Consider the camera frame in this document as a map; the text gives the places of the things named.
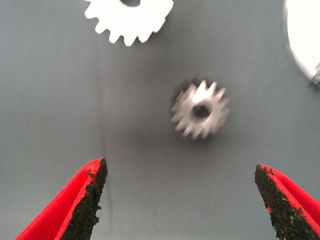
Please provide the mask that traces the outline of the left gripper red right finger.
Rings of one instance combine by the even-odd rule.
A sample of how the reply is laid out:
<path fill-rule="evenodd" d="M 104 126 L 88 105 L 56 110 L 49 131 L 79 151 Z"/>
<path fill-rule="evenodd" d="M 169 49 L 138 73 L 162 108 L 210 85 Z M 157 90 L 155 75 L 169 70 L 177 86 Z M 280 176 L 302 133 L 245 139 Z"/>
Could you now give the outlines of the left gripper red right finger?
<path fill-rule="evenodd" d="M 287 175 L 258 164 L 254 182 L 280 240 L 318 240 L 320 202 Z"/>

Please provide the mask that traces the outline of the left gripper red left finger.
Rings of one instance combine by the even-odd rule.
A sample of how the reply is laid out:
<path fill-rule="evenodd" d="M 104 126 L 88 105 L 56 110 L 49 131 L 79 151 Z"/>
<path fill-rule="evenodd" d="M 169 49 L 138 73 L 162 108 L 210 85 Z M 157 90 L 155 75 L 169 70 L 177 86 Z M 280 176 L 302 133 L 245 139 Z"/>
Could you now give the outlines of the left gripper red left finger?
<path fill-rule="evenodd" d="M 89 240 L 108 174 L 104 157 L 79 169 L 17 240 Z"/>

